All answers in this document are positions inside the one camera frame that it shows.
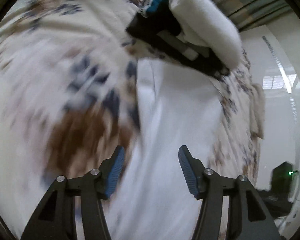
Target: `metal screw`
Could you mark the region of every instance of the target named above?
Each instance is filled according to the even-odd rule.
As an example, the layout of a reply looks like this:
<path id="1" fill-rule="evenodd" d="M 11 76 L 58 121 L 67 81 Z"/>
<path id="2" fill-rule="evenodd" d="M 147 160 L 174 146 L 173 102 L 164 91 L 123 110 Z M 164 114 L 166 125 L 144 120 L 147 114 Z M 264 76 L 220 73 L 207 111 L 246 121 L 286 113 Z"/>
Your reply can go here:
<path id="1" fill-rule="evenodd" d="M 93 170 L 90 171 L 90 173 L 91 173 L 92 175 L 98 175 L 99 172 L 100 172 L 100 171 L 99 171 L 98 169 L 93 169 Z"/>
<path id="2" fill-rule="evenodd" d="M 240 175 L 239 176 L 239 180 L 241 180 L 241 181 L 247 181 L 248 178 L 245 175 Z"/>
<path id="3" fill-rule="evenodd" d="M 65 180 L 65 176 L 60 175 L 57 177 L 57 182 L 63 182 L 64 180 Z"/>
<path id="4" fill-rule="evenodd" d="M 207 174 L 207 175 L 212 175 L 212 174 L 213 174 L 213 170 L 210 169 L 210 168 L 206 168 L 206 169 L 204 170 L 204 173 Z"/>

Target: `striped curtain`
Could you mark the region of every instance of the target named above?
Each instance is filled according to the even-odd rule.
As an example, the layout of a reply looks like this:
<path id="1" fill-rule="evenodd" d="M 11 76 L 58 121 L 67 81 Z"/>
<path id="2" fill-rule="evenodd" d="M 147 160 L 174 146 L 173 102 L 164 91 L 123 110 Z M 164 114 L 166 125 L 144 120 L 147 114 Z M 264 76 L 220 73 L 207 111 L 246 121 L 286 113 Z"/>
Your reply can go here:
<path id="1" fill-rule="evenodd" d="M 248 30 L 291 10 L 285 0 L 213 0 L 219 9 L 237 26 Z"/>

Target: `white cloth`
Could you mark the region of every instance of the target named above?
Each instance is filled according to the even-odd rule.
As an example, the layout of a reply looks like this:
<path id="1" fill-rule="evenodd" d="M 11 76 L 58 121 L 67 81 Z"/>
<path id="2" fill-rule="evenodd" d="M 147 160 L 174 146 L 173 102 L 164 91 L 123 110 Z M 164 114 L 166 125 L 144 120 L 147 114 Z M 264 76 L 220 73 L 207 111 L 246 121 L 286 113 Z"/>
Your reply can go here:
<path id="1" fill-rule="evenodd" d="M 112 239 L 190 239 L 201 201 L 178 162 L 186 145 L 206 165 L 222 106 L 209 78 L 161 60 L 138 62 L 141 136 L 116 197 L 105 212 Z"/>
<path id="2" fill-rule="evenodd" d="M 211 0 L 169 0 L 186 41 L 210 47 L 229 68 L 240 63 L 242 43 L 234 24 Z"/>

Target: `glossy white surface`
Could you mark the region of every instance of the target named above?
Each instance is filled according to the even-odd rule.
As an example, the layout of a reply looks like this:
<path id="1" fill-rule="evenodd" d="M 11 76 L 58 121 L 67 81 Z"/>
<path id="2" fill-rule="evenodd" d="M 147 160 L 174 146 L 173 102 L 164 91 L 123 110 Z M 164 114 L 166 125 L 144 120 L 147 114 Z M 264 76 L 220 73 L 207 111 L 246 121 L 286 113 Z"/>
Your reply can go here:
<path id="1" fill-rule="evenodd" d="M 266 95 L 265 138 L 261 141 L 258 188 L 270 188 L 271 171 L 284 161 L 300 170 L 300 81 L 284 50 L 266 26 L 241 33 L 244 48 L 251 61 L 252 79 L 263 84 Z M 262 37 L 273 48 L 271 53 Z M 287 222 L 300 224 L 293 215 L 300 208 L 294 205 Z M 296 228 L 284 235 L 292 236 Z"/>

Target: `rolled white towel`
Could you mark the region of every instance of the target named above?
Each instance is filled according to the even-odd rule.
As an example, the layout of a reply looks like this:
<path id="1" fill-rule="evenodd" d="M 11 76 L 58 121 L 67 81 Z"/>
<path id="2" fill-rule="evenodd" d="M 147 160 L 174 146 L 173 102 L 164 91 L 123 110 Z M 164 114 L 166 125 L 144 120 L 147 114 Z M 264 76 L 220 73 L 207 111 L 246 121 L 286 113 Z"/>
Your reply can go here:
<path id="1" fill-rule="evenodd" d="M 169 7 L 186 41 L 210 47 L 229 69 L 239 65 L 242 55 L 239 32 L 211 0 L 169 0 Z"/>

